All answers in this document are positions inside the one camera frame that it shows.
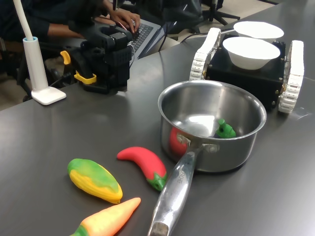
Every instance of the person's hand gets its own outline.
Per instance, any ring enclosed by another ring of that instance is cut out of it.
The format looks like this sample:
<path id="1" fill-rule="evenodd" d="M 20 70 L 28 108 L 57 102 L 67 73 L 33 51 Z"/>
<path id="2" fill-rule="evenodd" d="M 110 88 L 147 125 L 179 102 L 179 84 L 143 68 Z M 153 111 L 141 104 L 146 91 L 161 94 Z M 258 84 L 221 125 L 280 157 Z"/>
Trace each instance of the person's hand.
<path id="1" fill-rule="evenodd" d="M 110 18 L 115 21 L 121 23 L 124 27 L 130 30 L 132 33 L 138 30 L 140 26 L 140 16 L 138 14 L 131 13 L 130 11 L 126 11 L 123 9 L 117 9 L 116 11 L 111 11 Z"/>
<path id="2" fill-rule="evenodd" d="M 115 25 L 116 23 L 113 22 L 112 20 L 104 17 L 104 16 L 97 16 L 94 18 L 97 22 L 103 23 L 103 24 L 109 24 L 109 25 Z"/>

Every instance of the black cable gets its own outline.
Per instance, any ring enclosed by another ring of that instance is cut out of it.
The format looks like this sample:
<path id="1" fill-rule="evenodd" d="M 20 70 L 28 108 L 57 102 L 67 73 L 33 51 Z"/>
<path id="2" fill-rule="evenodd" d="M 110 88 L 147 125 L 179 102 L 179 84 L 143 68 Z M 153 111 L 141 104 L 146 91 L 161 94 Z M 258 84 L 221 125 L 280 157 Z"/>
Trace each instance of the black cable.
<path id="1" fill-rule="evenodd" d="M 54 81 L 54 82 L 50 85 L 50 87 L 52 87 L 52 86 L 55 85 L 56 83 L 60 82 L 61 80 L 63 80 L 63 77 L 61 77 L 60 79 Z"/>
<path id="2" fill-rule="evenodd" d="M 161 51 L 161 48 L 163 47 L 163 44 L 164 44 L 164 42 L 166 40 L 166 37 L 167 37 L 167 31 L 168 31 L 168 26 L 167 26 L 167 23 L 166 23 L 166 31 L 165 31 L 164 39 L 163 39 L 163 42 L 162 42 L 161 46 L 158 49 L 158 52 Z"/>
<path id="3" fill-rule="evenodd" d="M 186 39 L 188 39 L 188 38 L 190 38 L 190 37 L 192 37 L 192 36 L 207 35 L 207 34 L 208 34 L 208 32 L 206 32 L 206 33 L 195 33 L 195 34 L 188 35 L 186 38 L 184 38 L 184 39 L 181 41 L 181 43 L 183 43 Z"/>

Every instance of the gray table surface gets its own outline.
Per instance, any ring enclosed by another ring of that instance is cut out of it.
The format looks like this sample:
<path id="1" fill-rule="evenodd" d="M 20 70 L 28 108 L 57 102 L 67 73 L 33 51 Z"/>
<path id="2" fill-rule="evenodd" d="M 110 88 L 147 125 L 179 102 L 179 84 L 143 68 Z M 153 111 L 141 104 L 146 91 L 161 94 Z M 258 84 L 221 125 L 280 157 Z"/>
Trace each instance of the gray table surface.
<path id="1" fill-rule="evenodd" d="M 311 236 L 315 233 L 315 1 L 284 3 L 248 17 L 285 31 L 283 41 L 305 43 L 305 79 L 295 111 L 268 114 L 251 158 L 226 175 L 197 173 L 173 236 Z M 158 199 L 133 163 L 117 161 L 130 146 L 159 155 L 157 99 L 171 84 L 189 78 L 194 38 L 134 63 L 128 91 L 101 95 L 78 85 L 66 100 L 48 107 L 34 101 L 0 112 L 0 235 L 63 236 L 87 216 L 111 206 L 70 181 L 73 158 L 107 168 L 120 183 L 123 201 L 142 202 L 119 236 L 146 236 Z"/>

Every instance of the toy green pepper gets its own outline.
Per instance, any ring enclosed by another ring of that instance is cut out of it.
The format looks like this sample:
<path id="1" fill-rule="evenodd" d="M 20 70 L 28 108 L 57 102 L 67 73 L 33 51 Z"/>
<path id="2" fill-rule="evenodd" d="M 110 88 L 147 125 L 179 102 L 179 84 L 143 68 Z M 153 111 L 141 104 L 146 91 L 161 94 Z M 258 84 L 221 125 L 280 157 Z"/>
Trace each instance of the toy green pepper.
<path id="1" fill-rule="evenodd" d="M 219 119 L 218 120 L 219 127 L 216 131 L 216 134 L 222 138 L 222 139 L 230 139 L 230 138 L 235 138 L 236 133 L 233 130 L 232 126 L 225 123 L 224 119 Z"/>

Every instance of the toy vegetable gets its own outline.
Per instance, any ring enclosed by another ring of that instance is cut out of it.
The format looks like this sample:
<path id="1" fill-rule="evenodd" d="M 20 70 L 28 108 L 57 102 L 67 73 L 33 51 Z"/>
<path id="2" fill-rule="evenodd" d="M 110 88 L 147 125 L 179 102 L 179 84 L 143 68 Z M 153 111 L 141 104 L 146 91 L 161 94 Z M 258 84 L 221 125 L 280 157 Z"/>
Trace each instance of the toy vegetable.
<path id="1" fill-rule="evenodd" d="M 140 198 L 133 198 L 101 210 L 84 219 L 71 236 L 113 236 L 131 217 L 140 202 Z"/>
<path id="2" fill-rule="evenodd" d="M 115 178 L 101 165 L 86 159 L 73 159 L 68 164 L 72 182 L 83 191 L 118 204 L 123 192 Z"/>
<path id="3" fill-rule="evenodd" d="M 167 179 L 166 168 L 159 157 L 143 147 L 129 147 L 117 154 L 119 160 L 134 161 L 150 185 L 161 191 Z"/>
<path id="4" fill-rule="evenodd" d="M 218 120 L 219 127 L 216 131 L 216 134 L 222 139 L 229 139 L 236 137 L 236 133 L 233 130 L 232 126 L 225 123 L 224 119 Z"/>
<path id="5" fill-rule="evenodd" d="M 181 157 L 186 153 L 187 144 L 181 144 L 177 140 L 177 134 L 181 134 L 181 131 L 173 127 L 170 133 L 170 137 L 169 137 L 169 146 L 175 155 L 178 155 Z"/>

